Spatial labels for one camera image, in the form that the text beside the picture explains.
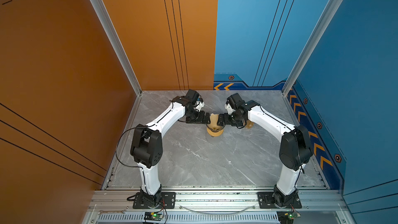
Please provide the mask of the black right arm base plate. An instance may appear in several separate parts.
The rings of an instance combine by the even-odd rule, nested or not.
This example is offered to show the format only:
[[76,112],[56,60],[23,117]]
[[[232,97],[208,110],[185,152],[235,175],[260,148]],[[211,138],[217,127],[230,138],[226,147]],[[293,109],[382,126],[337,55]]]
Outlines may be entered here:
[[261,209],[302,208],[302,203],[297,190],[288,196],[279,192],[258,192],[257,197]]

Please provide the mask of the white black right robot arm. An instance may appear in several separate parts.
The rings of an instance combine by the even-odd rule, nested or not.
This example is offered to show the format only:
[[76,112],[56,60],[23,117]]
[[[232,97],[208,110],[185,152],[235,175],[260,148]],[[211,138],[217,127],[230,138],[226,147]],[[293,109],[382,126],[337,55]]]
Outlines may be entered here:
[[292,206],[298,199],[299,177],[305,173],[304,168],[314,155],[308,129],[276,117],[253,100],[244,101],[238,93],[227,98],[225,109],[227,113],[218,118],[218,125],[241,129],[252,122],[280,141],[279,158],[283,167],[272,198],[279,208]]

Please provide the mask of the aluminium left corner post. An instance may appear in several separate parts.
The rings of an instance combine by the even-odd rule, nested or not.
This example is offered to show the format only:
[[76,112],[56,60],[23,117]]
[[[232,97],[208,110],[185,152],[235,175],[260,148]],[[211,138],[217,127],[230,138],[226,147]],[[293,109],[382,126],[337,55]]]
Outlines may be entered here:
[[118,36],[118,33],[114,27],[111,17],[106,9],[103,0],[90,0],[91,5],[111,43],[115,54],[137,96],[142,95],[142,89],[138,82],[138,79],[134,73],[131,62],[129,61],[122,42]]

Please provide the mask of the green circuit board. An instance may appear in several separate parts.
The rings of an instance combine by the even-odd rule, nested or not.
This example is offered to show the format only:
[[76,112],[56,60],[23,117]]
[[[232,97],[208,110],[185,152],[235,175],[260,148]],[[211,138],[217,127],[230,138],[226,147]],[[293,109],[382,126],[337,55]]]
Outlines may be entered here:
[[296,212],[277,212],[277,216],[281,224],[293,224],[295,219],[301,218],[301,214]]
[[145,212],[143,222],[144,224],[159,224],[165,220],[165,215],[161,212]]

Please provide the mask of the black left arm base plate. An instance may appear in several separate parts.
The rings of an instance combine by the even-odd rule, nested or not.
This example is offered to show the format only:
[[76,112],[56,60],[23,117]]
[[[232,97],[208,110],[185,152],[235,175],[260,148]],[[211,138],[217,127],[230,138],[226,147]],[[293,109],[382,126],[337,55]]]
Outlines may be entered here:
[[135,195],[133,208],[134,209],[174,209],[176,202],[175,192],[160,192],[154,196],[148,195],[144,192],[139,192]]

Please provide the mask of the aluminium front rail frame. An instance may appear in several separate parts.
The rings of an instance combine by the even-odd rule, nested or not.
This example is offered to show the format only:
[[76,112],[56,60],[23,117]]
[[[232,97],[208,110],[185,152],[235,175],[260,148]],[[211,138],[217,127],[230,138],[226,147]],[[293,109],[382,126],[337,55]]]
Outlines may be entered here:
[[257,193],[269,187],[172,187],[174,209],[134,209],[136,188],[96,191],[83,218],[85,224],[144,224],[145,212],[161,212],[160,224],[280,224],[277,212],[296,212],[294,224],[353,224],[354,217],[336,190],[300,188],[302,208],[261,209]]

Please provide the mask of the green circuit board right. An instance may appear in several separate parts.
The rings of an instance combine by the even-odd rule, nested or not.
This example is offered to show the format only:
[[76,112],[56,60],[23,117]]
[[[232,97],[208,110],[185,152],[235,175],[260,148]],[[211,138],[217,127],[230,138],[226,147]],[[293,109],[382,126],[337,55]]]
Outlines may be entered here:
[[301,218],[301,214],[296,212],[277,212],[277,216],[281,224],[293,224],[295,219]]

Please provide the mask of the aluminium corner post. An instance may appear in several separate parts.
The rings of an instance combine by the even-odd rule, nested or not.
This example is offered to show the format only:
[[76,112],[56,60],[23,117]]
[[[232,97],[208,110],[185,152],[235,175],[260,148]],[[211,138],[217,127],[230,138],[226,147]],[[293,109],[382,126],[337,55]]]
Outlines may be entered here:
[[335,16],[343,0],[328,0],[320,18],[318,19],[309,39],[307,40],[302,52],[300,53],[288,79],[282,89],[283,96],[287,96],[289,91],[293,88],[294,83],[298,79],[301,71],[305,67],[307,61],[310,59],[316,46],[321,40],[325,30],[329,26],[331,20]]
[[90,0],[91,5],[111,43],[115,54],[137,96],[142,95],[142,89],[138,82],[138,79],[134,73],[131,62],[129,61],[122,42],[118,36],[118,33],[114,27],[111,17],[106,9],[103,0]]

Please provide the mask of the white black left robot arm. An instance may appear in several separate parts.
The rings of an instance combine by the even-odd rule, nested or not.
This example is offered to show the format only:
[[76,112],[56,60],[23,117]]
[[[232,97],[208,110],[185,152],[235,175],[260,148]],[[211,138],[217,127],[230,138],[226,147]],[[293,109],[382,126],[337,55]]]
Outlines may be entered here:
[[200,94],[190,89],[186,95],[173,98],[168,108],[154,120],[134,129],[130,154],[141,169],[140,196],[149,205],[161,201],[158,163],[163,155],[163,137],[183,117],[187,123],[210,124],[210,114],[202,111],[203,107]]

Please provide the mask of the aluminium right corner post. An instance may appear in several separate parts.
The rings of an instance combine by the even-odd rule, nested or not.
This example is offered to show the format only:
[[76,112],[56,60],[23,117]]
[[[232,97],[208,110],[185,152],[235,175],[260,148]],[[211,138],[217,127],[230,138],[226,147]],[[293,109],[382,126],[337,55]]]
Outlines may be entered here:
[[325,30],[329,26],[331,20],[335,16],[343,0],[328,0],[320,18],[318,19],[309,39],[307,40],[302,52],[300,53],[288,79],[282,89],[283,96],[287,96],[289,91],[293,88],[294,83],[298,79],[301,71],[305,67],[307,61],[310,59],[316,46],[321,40]]

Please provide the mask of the green circuit board left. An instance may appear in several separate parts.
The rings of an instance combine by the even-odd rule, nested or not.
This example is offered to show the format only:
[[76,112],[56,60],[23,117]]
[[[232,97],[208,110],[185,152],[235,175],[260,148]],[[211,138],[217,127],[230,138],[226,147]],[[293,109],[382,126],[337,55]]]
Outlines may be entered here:
[[159,224],[165,220],[165,215],[161,212],[145,212],[143,222],[144,224]]

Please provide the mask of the wooden ring dripper stand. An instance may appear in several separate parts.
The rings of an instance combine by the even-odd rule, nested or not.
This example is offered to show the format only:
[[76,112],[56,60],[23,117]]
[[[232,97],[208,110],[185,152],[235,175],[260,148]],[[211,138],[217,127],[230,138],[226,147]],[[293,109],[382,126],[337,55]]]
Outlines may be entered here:
[[207,133],[210,137],[212,138],[217,138],[222,136],[224,130],[213,130],[213,129],[207,129]]

